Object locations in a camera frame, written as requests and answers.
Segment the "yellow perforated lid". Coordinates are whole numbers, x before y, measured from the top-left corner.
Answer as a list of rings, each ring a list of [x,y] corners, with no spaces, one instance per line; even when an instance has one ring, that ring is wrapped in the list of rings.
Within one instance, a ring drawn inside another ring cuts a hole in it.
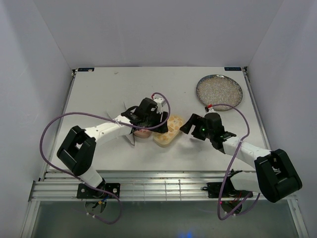
[[[171,115],[167,121],[168,131],[180,130],[180,127],[183,126],[184,123],[181,116]]]

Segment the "pink lunch box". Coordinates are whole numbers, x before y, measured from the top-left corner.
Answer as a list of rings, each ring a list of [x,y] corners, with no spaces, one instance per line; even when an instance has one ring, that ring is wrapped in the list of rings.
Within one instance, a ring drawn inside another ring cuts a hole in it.
[[[133,132],[134,136],[138,138],[148,138],[151,136],[152,132],[146,129],[140,129]]]

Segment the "yellow lunch box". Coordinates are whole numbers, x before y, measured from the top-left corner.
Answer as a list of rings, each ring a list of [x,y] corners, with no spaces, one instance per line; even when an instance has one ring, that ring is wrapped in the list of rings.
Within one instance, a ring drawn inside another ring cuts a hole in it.
[[[168,131],[167,133],[153,133],[153,140],[159,147],[168,147],[181,134],[180,130]]]

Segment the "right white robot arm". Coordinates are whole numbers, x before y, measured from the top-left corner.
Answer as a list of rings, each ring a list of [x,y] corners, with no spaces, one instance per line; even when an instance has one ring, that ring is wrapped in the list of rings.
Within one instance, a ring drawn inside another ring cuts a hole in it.
[[[193,114],[180,130],[192,134],[196,139],[209,140],[214,149],[235,156],[255,169],[255,173],[229,171],[220,192],[230,197],[235,197],[241,191],[256,192],[275,203],[303,187],[284,150],[270,151],[243,142],[236,134],[225,130],[217,113],[207,113],[204,117]]]

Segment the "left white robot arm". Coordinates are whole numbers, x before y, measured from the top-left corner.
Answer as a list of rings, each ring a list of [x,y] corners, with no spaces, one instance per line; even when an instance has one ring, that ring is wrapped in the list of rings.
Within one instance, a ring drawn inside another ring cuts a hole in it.
[[[170,109],[163,97],[144,98],[138,106],[128,108],[114,119],[106,118],[105,123],[88,128],[74,126],[56,155],[74,176],[88,186],[88,192],[94,198],[100,198],[105,193],[106,182],[92,166],[96,146],[141,129],[168,132],[170,111],[163,109],[165,105]]]

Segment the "grey speckled plate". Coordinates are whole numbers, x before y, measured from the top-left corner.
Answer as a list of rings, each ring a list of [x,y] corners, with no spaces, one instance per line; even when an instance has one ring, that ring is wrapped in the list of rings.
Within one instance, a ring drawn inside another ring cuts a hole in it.
[[[241,86],[230,77],[213,74],[199,80],[196,86],[199,101],[206,107],[214,105],[215,111],[228,111],[238,106],[243,99]]]

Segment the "right blue table label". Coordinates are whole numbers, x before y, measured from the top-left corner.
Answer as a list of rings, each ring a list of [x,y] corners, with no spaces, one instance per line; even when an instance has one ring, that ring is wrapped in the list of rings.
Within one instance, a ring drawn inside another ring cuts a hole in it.
[[[224,67],[225,71],[242,71],[241,67]]]

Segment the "blue table label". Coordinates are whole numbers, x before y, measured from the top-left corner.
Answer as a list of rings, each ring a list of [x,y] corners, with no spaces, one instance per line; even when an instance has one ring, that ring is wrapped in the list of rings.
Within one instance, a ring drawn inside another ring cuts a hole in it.
[[[87,67],[87,68],[78,68],[78,72],[93,72],[95,70],[94,67]]]
[[[225,71],[242,71],[241,67],[224,67]]]

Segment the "left blue table label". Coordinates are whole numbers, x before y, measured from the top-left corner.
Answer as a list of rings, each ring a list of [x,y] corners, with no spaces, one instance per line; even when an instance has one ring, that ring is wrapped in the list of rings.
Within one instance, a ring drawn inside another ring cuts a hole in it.
[[[87,68],[78,68],[78,72],[93,72],[95,70],[94,67],[87,67]]]

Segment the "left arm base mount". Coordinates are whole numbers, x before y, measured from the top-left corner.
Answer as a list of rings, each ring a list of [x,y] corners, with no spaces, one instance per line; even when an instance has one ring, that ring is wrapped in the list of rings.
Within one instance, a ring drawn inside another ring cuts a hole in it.
[[[103,183],[98,188],[89,187],[83,183],[78,185],[77,199],[115,199],[120,197],[120,183]]]

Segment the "aluminium frame rail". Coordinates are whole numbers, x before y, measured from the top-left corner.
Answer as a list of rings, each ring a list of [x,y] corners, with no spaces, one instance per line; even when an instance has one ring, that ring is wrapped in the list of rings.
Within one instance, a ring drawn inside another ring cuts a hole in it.
[[[208,182],[221,182],[223,173],[203,172],[101,172],[109,183],[119,183],[121,201],[206,201],[202,188]],[[47,172],[33,183],[31,201],[75,201],[79,181],[60,172]]]

